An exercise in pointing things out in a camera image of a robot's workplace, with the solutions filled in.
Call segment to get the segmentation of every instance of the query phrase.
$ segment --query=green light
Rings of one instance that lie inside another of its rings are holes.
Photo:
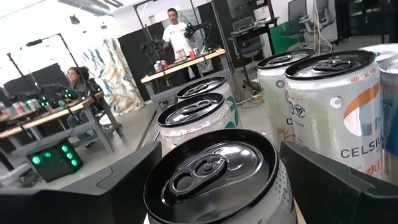
[[[62,146],[62,151],[67,152],[69,150],[68,146]]]
[[[34,164],[36,164],[36,165],[39,165],[39,164],[40,164],[40,158],[37,157],[37,156],[35,156],[35,157],[32,158],[32,162],[33,162]]]

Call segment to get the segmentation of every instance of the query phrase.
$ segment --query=silver can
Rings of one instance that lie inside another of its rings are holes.
[[[205,93],[176,103],[159,115],[157,123],[164,153],[200,134],[234,128],[231,110],[219,93]]]
[[[398,55],[398,44],[377,44],[368,47],[362,47],[360,50],[367,50],[376,54],[376,62],[382,63],[395,55]]]
[[[264,93],[266,112],[274,144],[279,151],[282,141],[296,142],[292,115],[286,98],[285,71],[290,65],[311,57],[312,49],[300,49],[266,58],[257,65],[257,77]]]
[[[275,147],[244,129],[213,131],[177,146],[149,174],[144,204],[150,224],[297,223]]]
[[[192,83],[191,85],[186,86],[178,91],[176,97],[177,101],[181,102],[190,97],[203,93],[219,93],[223,95],[225,102],[228,104],[231,110],[235,127],[242,128],[242,122],[239,117],[238,107],[236,106],[236,101],[232,93],[231,86],[224,76],[206,78],[204,80]]]
[[[380,64],[385,180],[398,184],[398,56]]]
[[[298,143],[382,178],[379,65],[372,52],[321,55],[286,70]]]

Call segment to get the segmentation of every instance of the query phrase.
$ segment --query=aluminum can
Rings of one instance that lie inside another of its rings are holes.
[[[279,151],[282,141],[295,140],[295,133],[286,98],[285,71],[290,65],[311,57],[312,49],[300,49],[266,58],[257,65],[257,77],[264,95],[265,116],[270,116],[274,144]]]
[[[203,93],[219,93],[223,95],[225,102],[228,104],[229,109],[231,110],[235,127],[242,128],[242,121],[239,117],[238,107],[236,106],[236,101],[231,86],[224,76],[206,78],[182,88],[176,94],[177,102],[181,102],[190,97]]]
[[[299,144],[381,179],[381,79],[375,58],[352,50],[302,60],[286,70],[286,89]]]
[[[165,153],[175,146],[210,131],[234,128],[233,117],[223,95],[193,96],[164,110],[157,118]]]
[[[382,63],[395,55],[398,55],[398,44],[377,44],[368,47],[362,47],[360,50],[367,50],[376,54],[376,62]]]
[[[150,224],[297,223],[276,148],[245,129],[217,130],[177,146],[149,174],[144,204]]]
[[[380,64],[383,135],[384,174],[386,181],[398,184],[398,56]]]

